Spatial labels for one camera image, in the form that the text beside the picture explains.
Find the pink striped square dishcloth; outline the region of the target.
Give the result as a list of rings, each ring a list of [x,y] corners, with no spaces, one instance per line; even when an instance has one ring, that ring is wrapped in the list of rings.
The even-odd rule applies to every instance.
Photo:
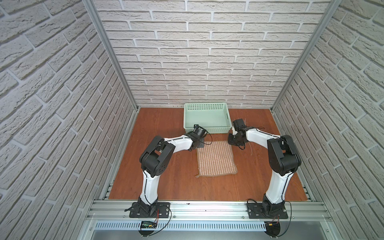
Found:
[[[226,141],[212,142],[211,145],[198,148],[197,160],[197,178],[235,175],[238,172],[232,147]]]

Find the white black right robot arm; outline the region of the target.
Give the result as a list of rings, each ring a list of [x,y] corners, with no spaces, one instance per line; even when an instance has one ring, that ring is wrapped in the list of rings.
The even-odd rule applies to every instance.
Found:
[[[282,209],[287,187],[294,173],[302,164],[299,151],[289,135],[274,135],[258,128],[246,126],[243,119],[233,121],[228,143],[239,148],[253,142],[268,150],[269,164],[273,171],[270,185],[263,197],[265,212]]]

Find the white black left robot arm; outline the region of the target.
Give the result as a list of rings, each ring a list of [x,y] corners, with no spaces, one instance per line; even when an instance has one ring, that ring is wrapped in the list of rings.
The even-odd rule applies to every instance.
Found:
[[[158,186],[160,176],[164,173],[174,153],[192,151],[202,148],[206,143],[204,138],[210,133],[199,125],[194,125],[192,131],[175,138],[156,136],[147,146],[140,157],[143,170],[143,189],[139,204],[143,208],[154,208],[158,201]]]

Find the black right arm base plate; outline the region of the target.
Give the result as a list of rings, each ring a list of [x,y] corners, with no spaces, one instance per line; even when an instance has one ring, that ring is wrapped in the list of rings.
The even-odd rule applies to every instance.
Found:
[[[266,201],[262,203],[247,203],[247,213],[249,219],[288,219],[288,213],[285,208],[285,201],[279,204],[267,204]]]

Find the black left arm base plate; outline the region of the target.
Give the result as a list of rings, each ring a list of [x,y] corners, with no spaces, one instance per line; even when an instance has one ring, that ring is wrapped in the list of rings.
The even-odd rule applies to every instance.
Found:
[[[169,202],[155,202],[152,205],[146,205],[144,202],[134,202],[132,206],[125,211],[130,212],[130,218],[160,218],[167,219],[170,214]]]

